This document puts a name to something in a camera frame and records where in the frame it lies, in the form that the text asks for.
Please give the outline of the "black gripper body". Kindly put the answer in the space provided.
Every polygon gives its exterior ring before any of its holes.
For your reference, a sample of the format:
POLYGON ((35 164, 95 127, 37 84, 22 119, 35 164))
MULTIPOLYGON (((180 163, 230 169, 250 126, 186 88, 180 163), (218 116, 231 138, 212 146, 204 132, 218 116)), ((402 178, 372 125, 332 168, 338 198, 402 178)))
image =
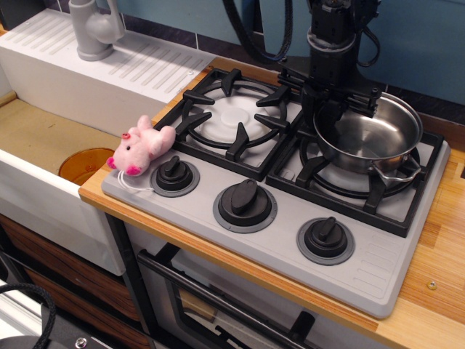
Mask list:
POLYGON ((280 81, 300 90, 303 106, 329 109, 337 116, 347 110, 374 116, 382 84, 364 77, 356 63, 344 58, 288 56, 280 64, 280 81))

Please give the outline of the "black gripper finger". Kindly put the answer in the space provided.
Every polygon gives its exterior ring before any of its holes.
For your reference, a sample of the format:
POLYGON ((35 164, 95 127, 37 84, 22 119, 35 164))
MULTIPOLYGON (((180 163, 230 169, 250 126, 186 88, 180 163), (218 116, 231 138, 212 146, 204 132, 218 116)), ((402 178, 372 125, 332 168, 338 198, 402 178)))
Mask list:
POLYGON ((314 117, 315 111, 318 107, 318 98, 313 89, 302 89, 301 97, 302 113, 305 124, 310 129, 314 129, 314 117))
POLYGON ((329 100, 323 103, 319 111, 319 132, 326 141, 330 141, 337 133, 335 124, 341 119, 344 106, 336 101, 329 100))

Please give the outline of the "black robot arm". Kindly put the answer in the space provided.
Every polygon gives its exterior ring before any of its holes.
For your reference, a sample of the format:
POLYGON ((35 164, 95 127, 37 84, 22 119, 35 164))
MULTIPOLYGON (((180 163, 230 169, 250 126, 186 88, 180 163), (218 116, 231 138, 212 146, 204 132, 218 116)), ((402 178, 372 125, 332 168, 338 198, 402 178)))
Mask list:
POLYGON ((378 59, 361 62, 360 42, 366 35, 379 47, 368 24, 378 16, 378 1, 308 1, 312 15, 306 57, 288 56, 282 62, 280 82, 299 90, 302 118, 309 131, 318 123, 330 129, 346 111, 372 117, 383 84, 359 72, 378 59))

